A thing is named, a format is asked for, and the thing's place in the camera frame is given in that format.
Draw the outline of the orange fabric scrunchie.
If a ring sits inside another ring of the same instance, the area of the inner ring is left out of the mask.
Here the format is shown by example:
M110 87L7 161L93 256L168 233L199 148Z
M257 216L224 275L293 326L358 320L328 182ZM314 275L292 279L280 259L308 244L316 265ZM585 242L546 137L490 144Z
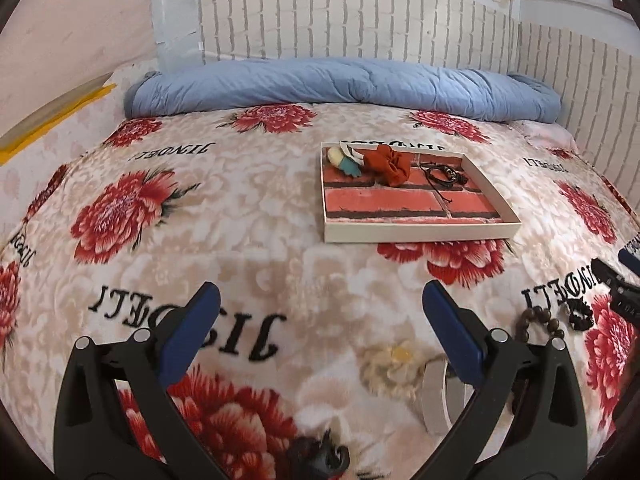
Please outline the orange fabric scrunchie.
M375 150L363 153L364 168L378 177L378 180L392 188L398 188L408 181L411 172L411 156L394 151L388 145L378 145Z

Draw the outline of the cream jewelry tray red lining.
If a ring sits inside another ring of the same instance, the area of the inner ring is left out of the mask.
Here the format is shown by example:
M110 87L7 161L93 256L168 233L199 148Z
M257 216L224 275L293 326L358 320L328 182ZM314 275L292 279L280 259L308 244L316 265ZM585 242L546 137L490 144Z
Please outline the cream jewelry tray red lining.
M522 222L495 185L465 154L400 142L352 141L362 154L378 145L411 156L407 182L392 188L362 168L346 176L320 148L320 188L327 243L425 243L503 240Z

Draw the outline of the black scrunchie with charms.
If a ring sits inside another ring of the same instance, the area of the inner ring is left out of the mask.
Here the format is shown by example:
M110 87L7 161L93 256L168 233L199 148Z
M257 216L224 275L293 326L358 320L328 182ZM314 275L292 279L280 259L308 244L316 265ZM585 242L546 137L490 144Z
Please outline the black scrunchie with charms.
M566 301L568 310L568 324L576 332L586 332L594 324L593 310L584 300L568 298Z

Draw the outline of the clear plastic sheet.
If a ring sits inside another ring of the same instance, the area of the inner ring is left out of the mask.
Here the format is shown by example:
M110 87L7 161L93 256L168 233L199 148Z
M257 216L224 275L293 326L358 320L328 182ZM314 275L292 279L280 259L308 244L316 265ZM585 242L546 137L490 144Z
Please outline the clear plastic sheet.
M203 65L200 0L151 0L151 11L160 71Z

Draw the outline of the floral fleece blanket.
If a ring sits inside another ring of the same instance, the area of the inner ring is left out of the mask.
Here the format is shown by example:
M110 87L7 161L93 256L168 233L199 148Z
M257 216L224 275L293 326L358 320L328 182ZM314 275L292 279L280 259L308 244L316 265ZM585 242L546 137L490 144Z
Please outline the floral fleece blanket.
M465 154L520 218L503 240L327 243L323 143ZM363 103L271 104L125 118L59 166L1 242L1 402L54 478L54 423L75 341L127 340L205 282L215 323L168 393L223 479L292 479L288 448L331 430L340 479L417 479L471 399L423 311L436 280L492 330L564 340L582 392L588 466L613 433L634 326L591 271L620 272L637 216L577 153L507 122ZM576 332L565 301L594 324ZM414 340L416 400L374 396L363 353Z

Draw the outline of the black claw hair clip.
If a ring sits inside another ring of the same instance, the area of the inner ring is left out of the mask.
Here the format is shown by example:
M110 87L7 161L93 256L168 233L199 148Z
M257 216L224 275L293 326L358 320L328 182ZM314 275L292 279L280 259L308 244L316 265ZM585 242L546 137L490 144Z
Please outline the black claw hair clip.
M320 439L296 438L288 448L286 456L288 456L290 463L292 479L339 479L350 466L348 447L336 445L329 429L322 434Z

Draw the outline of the rolled blue quilt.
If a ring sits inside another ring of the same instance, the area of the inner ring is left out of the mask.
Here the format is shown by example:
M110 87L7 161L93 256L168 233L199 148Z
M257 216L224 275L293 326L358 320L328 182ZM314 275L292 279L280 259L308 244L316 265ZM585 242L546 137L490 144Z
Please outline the rolled blue quilt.
M220 61L147 74L124 99L127 118L271 104L363 103L481 122L552 124L561 98L529 76L366 58Z

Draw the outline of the pink headboard cushion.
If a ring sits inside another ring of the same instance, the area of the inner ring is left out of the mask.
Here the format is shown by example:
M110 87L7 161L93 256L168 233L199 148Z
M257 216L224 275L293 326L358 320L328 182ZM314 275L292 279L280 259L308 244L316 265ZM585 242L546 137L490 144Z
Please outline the pink headboard cushion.
M151 0L20 0L1 31L2 148L154 54Z

